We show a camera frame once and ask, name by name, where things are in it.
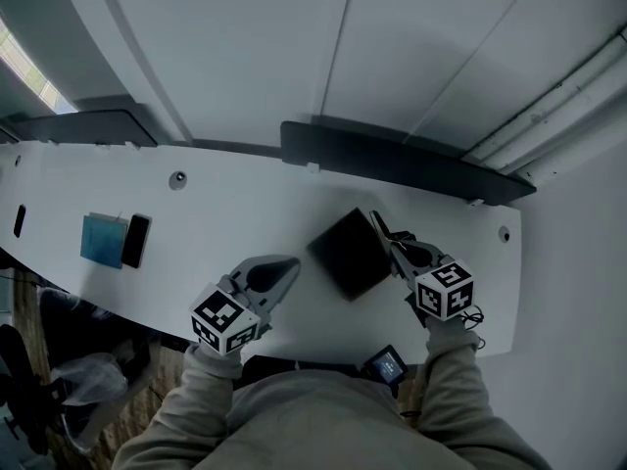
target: gray sweatshirt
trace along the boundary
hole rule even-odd
[[[427,322],[417,432],[387,387],[341,373],[286,372],[233,394],[239,355],[201,345],[188,349],[181,387],[120,449],[114,468],[549,468],[492,413],[476,334],[459,319]]]

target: screw hole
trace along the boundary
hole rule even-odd
[[[506,244],[507,242],[509,242],[509,237],[509,230],[506,226],[502,226],[501,228],[499,228],[499,238],[501,239],[501,242]]]
[[[182,190],[187,184],[187,175],[182,170],[173,172],[169,177],[169,187],[172,190]]]

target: smartphone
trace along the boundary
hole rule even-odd
[[[150,219],[146,216],[135,214],[130,219],[124,248],[121,252],[121,262],[133,268],[139,268],[149,228]]]

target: small screen device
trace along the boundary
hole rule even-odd
[[[381,352],[367,361],[363,368],[374,381],[386,385],[398,385],[408,372],[408,367],[401,360],[392,345],[388,345]]]
[[[128,225],[124,249],[121,252],[121,262],[133,268],[139,268],[149,227],[150,219],[148,217],[137,214],[133,215]]]

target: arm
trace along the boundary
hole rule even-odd
[[[222,357],[207,345],[185,353],[182,384],[172,390],[146,431],[124,444],[113,468],[192,468],[227,436],[239,352]]]
[[[550,468],[488,403],[475,363],[477,335],[455,318],[427,319],[431,333],[424,364],[425,391],[418,430],[477,469]]]

